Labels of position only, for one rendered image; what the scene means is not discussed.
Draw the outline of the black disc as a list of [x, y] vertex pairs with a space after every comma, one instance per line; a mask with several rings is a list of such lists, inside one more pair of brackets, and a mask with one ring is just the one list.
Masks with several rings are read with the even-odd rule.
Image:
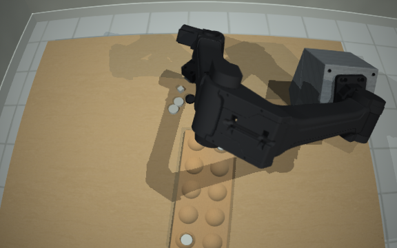
[[186, 103], [188, 103], [188, 104], [193, 104], [193, 103], [194, 103], [194, 98], [195, 98], [194, 95], [188, 94], [188, 95], [185, 97], [185, 101], [186, 101]]

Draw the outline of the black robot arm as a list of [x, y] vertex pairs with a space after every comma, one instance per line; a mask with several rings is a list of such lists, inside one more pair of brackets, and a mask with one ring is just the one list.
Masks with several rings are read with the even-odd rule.
[[196, 142], [220, 147], [260, 169], [293, 147], [334, 136], [367, 143], [385, 108], [385, 100], [366, 90], [362, 74], [336, 75], [333, 103], [276, 105], [241, 84], [239, 66], [223, 57], [221, 32], [184, 24], [176, 41], [197, 47], [181, 67], [184, 79], [196, 84]]

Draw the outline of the tan tray with round pockets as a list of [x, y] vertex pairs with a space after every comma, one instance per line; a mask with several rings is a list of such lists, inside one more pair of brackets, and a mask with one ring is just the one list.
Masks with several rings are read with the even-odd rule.
[[[234, 155], [185, 130], [170, 248], [226, 248]], [[181, 237], [192, 237], [184, 245]]]

